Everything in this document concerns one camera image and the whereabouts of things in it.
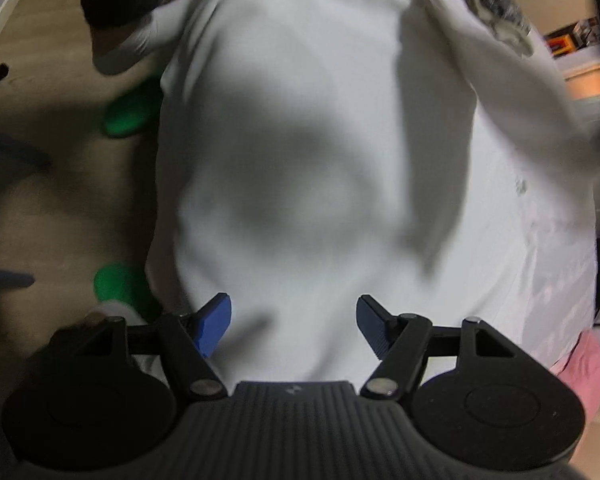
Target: white sleeve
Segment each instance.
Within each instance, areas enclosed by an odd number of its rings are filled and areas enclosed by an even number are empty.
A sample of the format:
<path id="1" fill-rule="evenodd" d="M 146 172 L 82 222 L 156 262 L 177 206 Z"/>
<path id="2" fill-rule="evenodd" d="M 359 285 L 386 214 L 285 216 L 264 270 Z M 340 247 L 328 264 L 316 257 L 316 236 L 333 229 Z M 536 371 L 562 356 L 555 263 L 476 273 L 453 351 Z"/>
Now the white sleeve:
<path id="1" fill-rule="evenodd" d="M 417 1 L 440 25 L 490 120 L 518 151 L 562 183 L 565 176 L 593 177 L 600 158 L 539 34 L 530 36 L 536 53 L 523 58 L 443 0 Z"/>
<path id="2" fill-rule="evenodd" d="M 179 40 L 199 1 L 173 0 L 152 10 L 125 41 L 103 56 L 94 56 L 94 66 L 104 75 L 120 74 L 160 47 Z"/>

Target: metal pivot screw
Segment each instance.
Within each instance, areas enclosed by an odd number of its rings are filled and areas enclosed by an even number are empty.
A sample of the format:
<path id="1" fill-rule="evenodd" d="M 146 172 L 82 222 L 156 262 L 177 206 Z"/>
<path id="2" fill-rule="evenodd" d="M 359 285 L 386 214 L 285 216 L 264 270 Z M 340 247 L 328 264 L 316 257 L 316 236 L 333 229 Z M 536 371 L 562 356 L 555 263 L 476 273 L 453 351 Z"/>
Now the metal pivot screw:
<path id="1" fill-rule="evenodd" d="M 366 389 L 382 397 L 391 397 L 398 391 L 398 383 L 386 377 L 376 377 L 366 383 Z"/>
<path id="2" fill-rule="evenodd" d="M 189 390 L 199 396 L 210 397 L 222 391 L 222 384 L 213 379 L 198 379 L 191 383 Z"/>

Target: pink cloth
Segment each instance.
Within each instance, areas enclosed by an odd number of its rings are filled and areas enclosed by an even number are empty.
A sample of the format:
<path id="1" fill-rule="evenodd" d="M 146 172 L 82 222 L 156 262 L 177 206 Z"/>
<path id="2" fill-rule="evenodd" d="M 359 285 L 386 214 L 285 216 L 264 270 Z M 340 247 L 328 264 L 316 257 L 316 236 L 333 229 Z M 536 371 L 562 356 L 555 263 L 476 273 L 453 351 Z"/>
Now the pink cloth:
<path id="1" fill-rule="evenodd" d="M 587 423 L 592 421 L 600 409 L 600 342 L 593 330 L 582 332 L 571 354 L 560 359 L 551 372 L 574 391 Z"/>

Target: wooden floor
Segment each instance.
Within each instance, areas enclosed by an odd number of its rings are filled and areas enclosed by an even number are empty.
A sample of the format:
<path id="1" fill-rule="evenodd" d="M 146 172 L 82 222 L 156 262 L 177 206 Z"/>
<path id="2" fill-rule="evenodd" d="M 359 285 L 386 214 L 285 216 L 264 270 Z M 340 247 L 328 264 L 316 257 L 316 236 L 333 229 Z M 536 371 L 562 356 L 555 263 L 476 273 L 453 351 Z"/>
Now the wooden floor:
<path id="1" fill-rule="evenodd" d="M 149 72 L 116 78 L 91 65 L 80 0 L 20 0 L 0 35 L 0 131 L 48 152 L 49 174 L 0 154 L 0 267 L 36 283 L 0 290 L 0 369 L 95 304 L 102 265 L 142 264 L 155 219 L 153 124 L 110 140 L 104 107 Z"/>

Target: green object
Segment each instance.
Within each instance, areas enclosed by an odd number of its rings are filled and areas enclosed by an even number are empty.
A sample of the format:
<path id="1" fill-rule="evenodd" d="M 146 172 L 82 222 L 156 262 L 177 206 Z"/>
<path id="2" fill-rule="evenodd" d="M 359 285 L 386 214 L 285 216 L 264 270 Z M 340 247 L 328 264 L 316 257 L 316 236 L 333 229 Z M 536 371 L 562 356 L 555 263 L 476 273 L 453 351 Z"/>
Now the green object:
<path id="1" fill-rule="evenodd" d="M 102 267 L 93 279 L 93 290 L 98 301 L 118 300 L 128 304 L 146 322 L 151 323 L 162 313 L 154 298 L 144 270 L 125 264 Z"/>
<path id="2" fill-rule="evenodd" d="M 115 99 L 104 113 L 103 133 L 107 137 L 123 139 L 160 115 L 162 89 L 160 76 L 154 75 Z"/>

